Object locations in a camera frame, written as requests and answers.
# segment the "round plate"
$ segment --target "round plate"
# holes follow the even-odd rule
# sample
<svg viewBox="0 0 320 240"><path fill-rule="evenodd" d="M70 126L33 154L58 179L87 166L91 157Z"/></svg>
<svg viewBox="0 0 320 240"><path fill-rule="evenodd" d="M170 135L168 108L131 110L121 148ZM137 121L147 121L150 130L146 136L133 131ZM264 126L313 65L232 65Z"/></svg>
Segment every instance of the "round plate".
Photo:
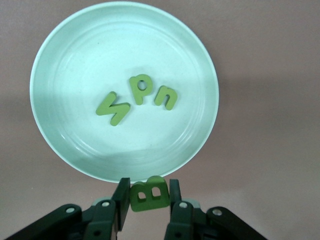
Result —
<svg viewBox="0 0 320 240"><path fill-rule="evenodd" d="M138 105L129 79L140 74L153 87ZM167 99L155 104L161 86L177 94L172 110ZM116 126L113 114L96 114L110 92L113 105L130 104ZM43 137L65 162L100 180L136 182L195 156L213 128L219 88L208 52L180 20L149 5L108 2L76 12L46 38L30 100Z"/></svg>

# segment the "brown surface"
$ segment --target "brown surface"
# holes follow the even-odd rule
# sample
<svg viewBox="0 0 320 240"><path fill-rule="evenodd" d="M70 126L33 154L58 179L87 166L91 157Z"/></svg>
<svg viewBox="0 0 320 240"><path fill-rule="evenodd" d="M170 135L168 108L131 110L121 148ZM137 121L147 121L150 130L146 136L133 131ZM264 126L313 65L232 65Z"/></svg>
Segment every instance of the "brown surface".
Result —
<svg viewBox="0 0 320 240"><path fill-rule="evenodd" d="M66 204L116 187L46 144L29 101L39 47L99 0L0 1L0 239ZM145 0L185 22L208 49L220 105L201 151L169 175L203 210L224 206L268 239L320 238L320 3ZM169 209L129 212L119 239L164 238Z"/></svg>

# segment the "green letter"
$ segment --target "green letter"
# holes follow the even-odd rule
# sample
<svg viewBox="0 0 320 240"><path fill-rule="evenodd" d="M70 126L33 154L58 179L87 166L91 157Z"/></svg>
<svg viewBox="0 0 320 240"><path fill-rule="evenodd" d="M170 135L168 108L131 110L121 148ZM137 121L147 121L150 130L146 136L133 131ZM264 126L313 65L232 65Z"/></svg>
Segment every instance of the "green letter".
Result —
<svg viewBox="0 0 320 240"><path fill-rule="evenodd" d="M127 102L112 105L116 98L117 94L111 91L95 111L99 116L114 114L110 121L112 126L118 125L130 110L130 104Z"/></svg>
<svg viewBox="0 0 320 240"><path fill-rule="evenodd" d="M131 90L132 90L132 94L133 94L135 103L137 105L143 104L144 103L143 97L147 96L152 91L153 83L152 83L151 78L148 75L140 74L138 76L130 77L129 82L130 82L130 86L131 86ZM139 82L145 82L145 84L146 84L145 89L141 89L139 87L139 85L138 85Z"/></svg>
<svg viewBox="0 0 320 240"><path fill-rule="evenodd" d="M153 189L159 191L154 195ZM152 176L146 183L138 181L130 189L130 205L134 212L165 208L170 205L166 180L161 176Z"/></svg>
<svg viewBox="0 0 320 240"><path fill-rule="evenodd" d="M155 105L160 106L162 104L162 102L165 100L166 96L168 96L168 100L164 104L165 108L167 110L171 110L174 107L174 105L178 99L178 95L177 95L176 91L173 90L172 88L168 88L166 86L161 86L159 88L158 93L155 96L154 103L155 103Z"/></svg>

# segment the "gray tabletop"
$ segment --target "gray tabletop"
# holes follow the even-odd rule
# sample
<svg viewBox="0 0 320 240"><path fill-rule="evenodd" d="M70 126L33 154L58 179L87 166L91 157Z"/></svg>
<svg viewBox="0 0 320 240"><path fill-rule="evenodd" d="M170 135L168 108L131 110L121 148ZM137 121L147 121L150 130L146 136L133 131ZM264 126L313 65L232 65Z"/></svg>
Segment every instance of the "gray tabletop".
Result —
<svg viewBox="0 0 320 240"><path fill-rule="evenodd" d="M66 164L35 123L32 64L62 20L99 0L0 1L0 239L116 184ZM145 0L187 24L217 71L219 111L199 153L166 177L267 239L320 238L320 2ZM164 238L169 209L128 213L119 239Z"/></svg>

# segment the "plate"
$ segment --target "plate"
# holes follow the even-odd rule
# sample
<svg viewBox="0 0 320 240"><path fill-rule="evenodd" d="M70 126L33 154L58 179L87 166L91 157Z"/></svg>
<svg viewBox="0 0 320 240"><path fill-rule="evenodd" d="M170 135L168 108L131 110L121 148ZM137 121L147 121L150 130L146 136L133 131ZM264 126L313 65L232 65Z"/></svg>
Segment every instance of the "plate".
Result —
<svg viewBox="0 0 320 240"><path fill-rule="evenodd" d="M180 20L146 4L107 2L76 12L46 38L30 102L66 163L100 180L136 182L195 156L214 126L219 87L207 50Z"/></svg>

